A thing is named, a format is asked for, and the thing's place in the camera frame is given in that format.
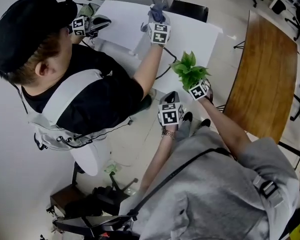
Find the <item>trash bin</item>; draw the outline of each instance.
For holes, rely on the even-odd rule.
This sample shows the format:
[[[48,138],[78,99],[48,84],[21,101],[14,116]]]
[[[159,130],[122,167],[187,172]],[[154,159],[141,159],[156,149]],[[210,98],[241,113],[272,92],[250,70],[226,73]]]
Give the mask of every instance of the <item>trash bin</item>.
[[[287,8],[281,0],[278,0],[272,7],[272,11],[274,11],[276,14],[282,13],[285,9]]]

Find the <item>black t-shirt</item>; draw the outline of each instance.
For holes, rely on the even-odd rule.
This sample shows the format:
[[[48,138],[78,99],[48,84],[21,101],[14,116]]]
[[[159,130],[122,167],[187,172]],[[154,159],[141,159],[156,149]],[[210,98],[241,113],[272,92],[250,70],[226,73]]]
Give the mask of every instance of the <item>black t-shirt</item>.
[[[113,128],[123,122],[142,100],[144,91],[124,68],[103,52],[73,44],[70,65],[57,84],[45,92],[30,96],[22,88],[28,104],[42,113],[48,100],[69,76],[84,70],[100,70],[103,79],[89,84],[65,109],[57,125],[76,134],[87,135]]]

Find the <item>person in gray shirt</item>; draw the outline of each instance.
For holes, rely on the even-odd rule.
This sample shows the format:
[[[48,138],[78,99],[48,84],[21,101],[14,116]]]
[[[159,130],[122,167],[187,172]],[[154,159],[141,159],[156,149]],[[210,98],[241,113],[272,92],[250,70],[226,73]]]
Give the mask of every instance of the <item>person in gray shirt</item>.
[[[294,213],[299,181],[273,139],[251,142],[246,132],[207,99],[199,100],[218,133],[203,121],[189,137],[192,114],[177,131],[165,128],[140,190],[121,203],[126,215],[175,169],[185,167],[140,209],[131,231],[145,240],[277,240]]]

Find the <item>green plant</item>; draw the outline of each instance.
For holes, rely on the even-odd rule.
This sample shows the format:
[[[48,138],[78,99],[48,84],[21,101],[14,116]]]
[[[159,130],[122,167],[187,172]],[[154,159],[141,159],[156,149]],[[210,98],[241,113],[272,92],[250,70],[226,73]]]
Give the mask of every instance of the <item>green plant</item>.
[[[193,85],[199,82],[201,79],[205,79],[206,76],[211,76],[207,72],[207,68],[203,66],[195,66],[196,57],[193,52],[187,54],[183,52],[183,56],[180,60],[172,63],[170,67],[181,78],[183,88],[188,91]]]

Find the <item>white marker cube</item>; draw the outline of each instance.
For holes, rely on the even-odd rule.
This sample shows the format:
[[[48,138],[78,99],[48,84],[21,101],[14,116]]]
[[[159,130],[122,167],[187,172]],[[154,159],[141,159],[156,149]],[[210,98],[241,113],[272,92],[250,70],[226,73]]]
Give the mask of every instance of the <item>white marker cube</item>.
[[[75,18],[72,21],[72,30],[76,36],[81,36],[81,37],[86,36],[85,18],[83,16],[79,18]]]
[[[171,26],[159,24],[159,23],[149,23],[148,24],[148,36],[152,44],[166,45],[169,40]]]
[[[183,106],[180,102],[160,104],[159,120],[162,126],[178,125],[184,116]]]
[[[191,97],[196,101],[207,95],[207,92],[210,88],[208,81],[203,81],[202,79],[193,87],[189,89]]]

